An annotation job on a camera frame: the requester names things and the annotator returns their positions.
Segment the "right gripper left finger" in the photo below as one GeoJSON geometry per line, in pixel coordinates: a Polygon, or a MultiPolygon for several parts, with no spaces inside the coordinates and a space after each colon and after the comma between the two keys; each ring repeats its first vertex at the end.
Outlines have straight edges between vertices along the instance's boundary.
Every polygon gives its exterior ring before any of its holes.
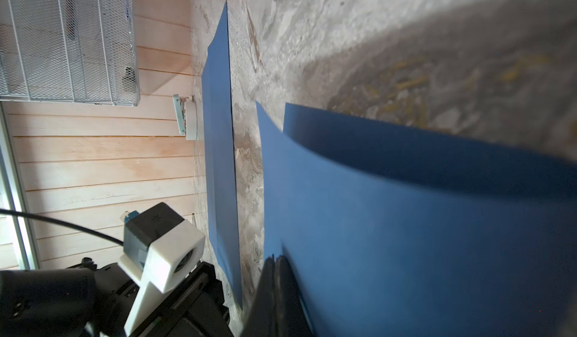
{"type": "Polygon", "coordinates": [[[241,336],[277,336],[274,257],[264,262],[255,299],[241,336]]]}

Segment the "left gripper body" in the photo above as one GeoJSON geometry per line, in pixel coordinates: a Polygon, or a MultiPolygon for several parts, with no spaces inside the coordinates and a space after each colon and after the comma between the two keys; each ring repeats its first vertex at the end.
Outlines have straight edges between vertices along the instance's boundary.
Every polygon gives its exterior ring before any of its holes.
{"type": "Polygon", "coordinates": [[[200,262],[132,336],[232,336],[230,311],[214,265],[200,262]]]}

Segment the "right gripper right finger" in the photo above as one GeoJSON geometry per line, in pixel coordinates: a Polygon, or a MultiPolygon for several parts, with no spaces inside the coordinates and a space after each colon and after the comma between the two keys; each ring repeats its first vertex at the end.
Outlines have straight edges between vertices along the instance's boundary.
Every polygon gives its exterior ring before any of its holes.
{"type": "Polygon", "coordinates": [[[274,292],[276,336],[313,336],[304,313],[298,283],[285,256],[276,259],[274,292]]]}

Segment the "blue paper sheet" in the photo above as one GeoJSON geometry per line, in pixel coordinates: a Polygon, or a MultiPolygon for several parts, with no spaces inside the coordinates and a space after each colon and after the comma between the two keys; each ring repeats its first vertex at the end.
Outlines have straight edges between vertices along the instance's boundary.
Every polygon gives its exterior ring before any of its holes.
{"type": "Polygon", "coordinates": [[[264,253],[319,336],[557,336],[576,304],[576,165],[287,104],[257,108],[264,253]]]}
{"type": "Polygon", "coordinates": [[[208,47],[201,81],[209,239],[234,301],[242,307],[227,4],[208,47]]]}

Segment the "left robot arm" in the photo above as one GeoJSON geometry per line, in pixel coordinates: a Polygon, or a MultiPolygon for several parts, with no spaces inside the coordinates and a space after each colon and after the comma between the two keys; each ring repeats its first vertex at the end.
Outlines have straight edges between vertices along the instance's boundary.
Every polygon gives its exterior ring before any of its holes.
{"type": "MultiPolygon", "coordinates": [[[[85,258],[69,269],[1,273],[3,336],[125,336],[139,287],[115,263],[85,258]]],[[[195,269],[133,336],[230,336],[230,313],[213,265],[195,269]]]]}

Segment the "tape roll on table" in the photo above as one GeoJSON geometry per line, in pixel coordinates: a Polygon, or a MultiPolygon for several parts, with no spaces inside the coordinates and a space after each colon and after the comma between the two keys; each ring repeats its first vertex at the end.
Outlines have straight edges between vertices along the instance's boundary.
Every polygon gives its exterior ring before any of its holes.
{"type": "Polygon", "coordinates": [[[193,97],[185,100],[184,109],[186,139],[195,141],[198,139],[198,108],[193,97]]]}

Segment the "aluminium frame rail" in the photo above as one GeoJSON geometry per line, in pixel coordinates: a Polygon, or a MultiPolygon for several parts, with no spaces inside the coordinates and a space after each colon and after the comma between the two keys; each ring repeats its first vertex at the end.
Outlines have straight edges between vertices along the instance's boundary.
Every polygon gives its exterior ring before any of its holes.
{"type": "MultiPolygon", "coordinates": [[[[4,209],[27,212],[25,190],[21,186],[19,167],[15,158],[8,118],[1,108],[1,191],[4,209]]],[[[41,258],[32,220],[8,215],[8,230],[18,266],[21,269],[40,269],[41,258]]]]}

